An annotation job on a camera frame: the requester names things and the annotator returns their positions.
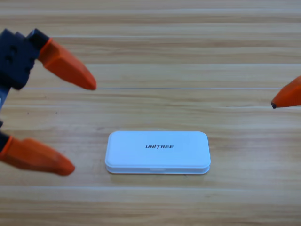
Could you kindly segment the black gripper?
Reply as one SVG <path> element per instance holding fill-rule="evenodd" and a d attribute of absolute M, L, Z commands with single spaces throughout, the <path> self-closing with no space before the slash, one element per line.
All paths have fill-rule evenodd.
<path fill-rule="evenodd" d="M 21 90 L 38 59 L 60 79 L 83 89 L 95 90 L 96 80 L 71 52 L 38 29 L 27 36 L 4 29 L 0 34 L 0 105 L 11 89 Z"/>

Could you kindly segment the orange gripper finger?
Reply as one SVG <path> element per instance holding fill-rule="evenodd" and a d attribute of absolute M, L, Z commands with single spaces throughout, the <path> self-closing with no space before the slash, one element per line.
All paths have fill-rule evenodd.
<path fill-rule="evenodd" d="M 271 106 L 273 109 L 293 107 L 301 105 L 301 77 L 285 85 L 277 95 L 272 99 Z"/>
<path fill-rule="evenodd" d="M 18 169 L 70 175 L 75 166 L 57 150 L 33 139 L 10 136 L 0 149 L 0 160 Z"/>

